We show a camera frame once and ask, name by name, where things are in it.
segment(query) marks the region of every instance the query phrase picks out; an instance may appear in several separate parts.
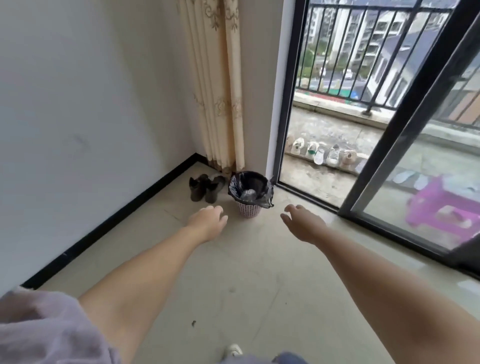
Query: hand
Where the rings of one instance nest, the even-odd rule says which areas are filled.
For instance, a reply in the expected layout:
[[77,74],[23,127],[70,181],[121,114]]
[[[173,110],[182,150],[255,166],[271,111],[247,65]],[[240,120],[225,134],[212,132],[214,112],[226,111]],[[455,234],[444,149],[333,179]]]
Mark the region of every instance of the hand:
[[290,232],[298,239],[307,243],[314,243],[323,231],[327,229],[325,221],[320,216],[315,215],[311,211],[304,208],[302,205],[288,205],[285,212],[290,215],[280,214],[285,225]]
[[188,219],[187,227],[196,230],[202,243],[215,239],[227,224],[228,216],[224,215],[222,206],[209,205],[201,208]]

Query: white car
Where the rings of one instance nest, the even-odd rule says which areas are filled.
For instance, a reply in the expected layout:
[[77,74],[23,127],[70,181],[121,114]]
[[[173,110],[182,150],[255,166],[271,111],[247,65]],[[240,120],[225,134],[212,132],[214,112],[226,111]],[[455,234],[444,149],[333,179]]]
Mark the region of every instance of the white car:
[[343,70],[342,73],[345,75],[346,80],[351,80],[353,78],[353,72],[350,68],[347,68],[346,70]]

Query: plastic bag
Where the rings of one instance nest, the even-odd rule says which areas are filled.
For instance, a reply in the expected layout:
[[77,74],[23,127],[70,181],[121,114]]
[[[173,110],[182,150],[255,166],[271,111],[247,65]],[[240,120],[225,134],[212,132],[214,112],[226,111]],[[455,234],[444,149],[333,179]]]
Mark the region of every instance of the plastic bag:
[[[256,193],[255,199],[251,199],[253,193],[252,191],[247,192],[249,190]],[[228,194],[235,201],[245,205],[257,205],[263,208],[273,207],[273,185],[266,177],[257,172],[246,170],[233,175],[228,186]]]

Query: black baseboard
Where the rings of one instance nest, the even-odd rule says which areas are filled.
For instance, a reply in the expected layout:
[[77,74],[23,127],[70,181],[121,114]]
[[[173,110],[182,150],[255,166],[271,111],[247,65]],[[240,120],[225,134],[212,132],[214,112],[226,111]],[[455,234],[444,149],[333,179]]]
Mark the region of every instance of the black baseboard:
[[68,248],[62,255],[55,258],[46,267],[41,269],[33,277],[27,280],[22,286],[25,288],[38,289],[46,281],[65,268],[72,260],[78,257],[81,253],[92,246],[98,239],[104,236],[107,232],[112,230],[132,212],[138,209],[141,205],[155,196],[158,192],[168,186],[174,179],[184,173],[188,168],[194,165],[196,162],[201,162],[208,165],[207,158],[195,153],[188,157],[184,162],[175,167],[172,171],[160,178],[151,187],[147,188],[144,192],[134,198],[127,205],[122,207],[115,214],[110,216],[93,231],[84,236],[80,241],[76,242],[73,246]]

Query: boot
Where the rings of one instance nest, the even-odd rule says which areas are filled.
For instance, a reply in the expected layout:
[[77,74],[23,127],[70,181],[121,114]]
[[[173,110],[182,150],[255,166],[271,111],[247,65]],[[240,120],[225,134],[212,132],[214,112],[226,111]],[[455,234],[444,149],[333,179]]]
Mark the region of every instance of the boot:
[[224,176],[216,176],[213,181],[207,185],[207,191],[205,194],[205,201],[209,204],[214,204],[218,198],[218,192],[220,192],[225,186],[227,179]]
[[190,186],[190,199],[194,202],[200,201],[206,193],[207,185],[209,184],[210,179],[208,175],[202,174],[197,179],[190,177],[188,185]]

